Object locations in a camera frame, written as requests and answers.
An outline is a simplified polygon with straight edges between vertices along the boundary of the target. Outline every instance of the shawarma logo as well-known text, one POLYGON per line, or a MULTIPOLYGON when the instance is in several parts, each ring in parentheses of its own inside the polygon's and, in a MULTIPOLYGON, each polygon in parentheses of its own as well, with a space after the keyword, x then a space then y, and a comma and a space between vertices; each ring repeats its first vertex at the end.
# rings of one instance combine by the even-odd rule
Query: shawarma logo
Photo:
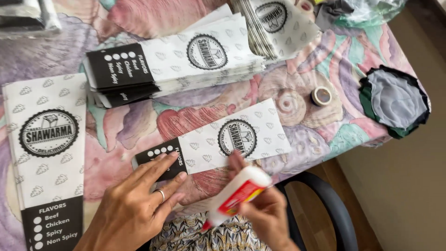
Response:
POLYGON ((199 34, 187 45, 187 58, 190 63, 203 70, 215 70, 227 64, 226 52, 213 36, 199 34))
POLYGON ((225 155, 229 156, 233 150, 238 150, 243 157, 247 157, 257 146, 257 135, 249 123, 233 119, 222 126, 218 141, 225 155))
POLYGON ((75 117, 64 110, 39 112, 28 119, 19 133, 19 142, 29 154, 37 157, 58 155, 68 149, 79 134, 75 117))
POLYGON ((256 9, 256 15, 268 33, 282 29, 288 16, 285 5, 279 2, 262 4, 256 9))

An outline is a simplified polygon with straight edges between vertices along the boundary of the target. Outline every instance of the tablecloth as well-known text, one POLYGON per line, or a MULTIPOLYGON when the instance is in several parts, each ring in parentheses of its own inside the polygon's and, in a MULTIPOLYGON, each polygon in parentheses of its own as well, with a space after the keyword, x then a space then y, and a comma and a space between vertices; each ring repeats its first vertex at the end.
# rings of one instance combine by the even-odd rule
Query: tablecloth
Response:
MULTIPOLYGON (((224 0, 54 0, 63 31, 54 38, 0 41, 0 84, 83 71, 91 50, 177 33, 224 0)), ((293 151, 262 159, 275 182, 355 146, 379 145, 387 130, 364 116, 359 79, 384 64, 415 75, 387 25, 333 27, 291 60, 269 65, 251 81, 147 100, 116 109, 87 109, 84 166, 85 226, 105 188, 132 172, 137 153, 272 97, 293 151), (332 90, 324 108, 311 104, 317 86, 332 90)), ((4 107, 0 105, 0 250, 25 250, 4 107)), ((205 210, 227 182, 224 169, 192 174, 180 188, 187 196, 174 216, 205 210)))

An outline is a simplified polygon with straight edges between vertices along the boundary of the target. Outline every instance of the wooden floor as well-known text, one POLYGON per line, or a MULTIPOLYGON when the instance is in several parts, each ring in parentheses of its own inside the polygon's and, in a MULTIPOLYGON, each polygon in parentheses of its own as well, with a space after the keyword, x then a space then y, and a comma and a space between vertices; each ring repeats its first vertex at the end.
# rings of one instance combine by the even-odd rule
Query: wooden floor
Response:
MULTIPOLYGON (((330 183, 344 202, 355 227, 359 251, 382 250, 336 159, 317 165, 308 172, 330 183)), ((299 182, 288 184, 286 191, 307 250, 336 251, 333 225, 317 195, 299 182)))

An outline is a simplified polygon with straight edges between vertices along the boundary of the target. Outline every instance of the green fabric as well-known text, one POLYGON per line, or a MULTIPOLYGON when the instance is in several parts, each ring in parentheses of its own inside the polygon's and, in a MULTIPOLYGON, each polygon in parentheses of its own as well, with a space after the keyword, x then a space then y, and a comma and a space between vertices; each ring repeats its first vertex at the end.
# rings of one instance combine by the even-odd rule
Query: green fabric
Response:
MULTIPOLYGON (((364 84, 359 89, 359 100, 361 101, 361 105, 364 108, 364 113, 367 117, 373 119, 376 122, 380 122, 381 118, 377 116, 372 109, 372 88, 371 86, 368 86, 364 84)), ((411 124, 408 128, 396 128, 396 127, 387 127, 387 132, 392 138, 396 139, 402 139, 405 136, 411 134, 416 128, 418 128, 417 125, 411 124)))

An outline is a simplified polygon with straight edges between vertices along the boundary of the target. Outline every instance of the person's right hand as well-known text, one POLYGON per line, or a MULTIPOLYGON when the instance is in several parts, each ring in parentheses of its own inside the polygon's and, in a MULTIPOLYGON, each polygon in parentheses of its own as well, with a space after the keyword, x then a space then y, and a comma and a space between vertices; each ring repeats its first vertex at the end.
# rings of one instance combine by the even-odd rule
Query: person's right hand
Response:
MULTIPOLYGON (((243 157, 235 151, 229 157, 229 178, 232 179, 246 166, 243 157)), ((250 202, 240 204, 238 214, 246 217, 260 240, 273 251, 298 251, 289 237, 286 198, 274 186, 265 189, 250 202)))

